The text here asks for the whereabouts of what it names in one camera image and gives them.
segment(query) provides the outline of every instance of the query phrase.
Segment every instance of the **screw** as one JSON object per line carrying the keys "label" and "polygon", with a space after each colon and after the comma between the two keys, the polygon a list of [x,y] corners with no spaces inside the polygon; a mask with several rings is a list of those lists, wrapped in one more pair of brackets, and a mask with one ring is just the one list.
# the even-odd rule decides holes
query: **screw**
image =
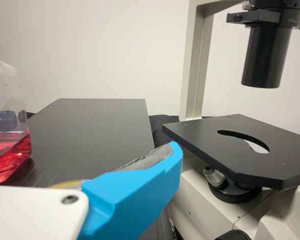
{"label": "screw", "polygon": [[233,21],[234,21],[235,23],[239,23],[239,22],[241,22],[243,19],[244,19],[244,18],[243,18],[242,15],[240,15],[240,14],[236,14],[236,15],[233,16]]}
{"label": "screw", "polygon": [[78,197],[77,196],[74,196],[74,195],[69,195],[69,196],[66,196],[64,197],[62,200],[61,200],[61,203],[63,204],[73,204],[75,203],[76,201],[78,201]]}

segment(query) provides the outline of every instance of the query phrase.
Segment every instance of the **black surface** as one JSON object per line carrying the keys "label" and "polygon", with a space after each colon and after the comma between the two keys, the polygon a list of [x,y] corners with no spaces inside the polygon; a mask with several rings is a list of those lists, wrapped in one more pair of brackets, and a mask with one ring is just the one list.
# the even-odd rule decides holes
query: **black surface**
{"label": "black surface", "polygon": [[141,99],[58,99],[28,124],[32,154],[4,185],[92,179],[154,149]]}
{"label": "black surface", "polygon": [[[273,189],[300,185],[300,135],[241,114],[164,124],[163,132],[234,182]],[[242,139],[217,133],[238,132],[265,143],[254,152]]]}
{"label": "black surface", "polygon": [[235,229],[226,232],[215,240],[251,240],[251,238],[244,231]]}

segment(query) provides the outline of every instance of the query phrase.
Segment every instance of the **black microscope stage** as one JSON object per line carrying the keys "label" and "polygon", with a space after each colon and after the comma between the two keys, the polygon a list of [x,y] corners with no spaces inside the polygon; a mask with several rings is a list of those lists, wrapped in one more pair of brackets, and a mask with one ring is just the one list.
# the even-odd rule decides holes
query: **black microscope stage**
{"label": "black microscope stage", "polygon": [[168,123],[162,131],[234,182],[278,190],[300,185],[300,135],[291,131],[241,114]]}

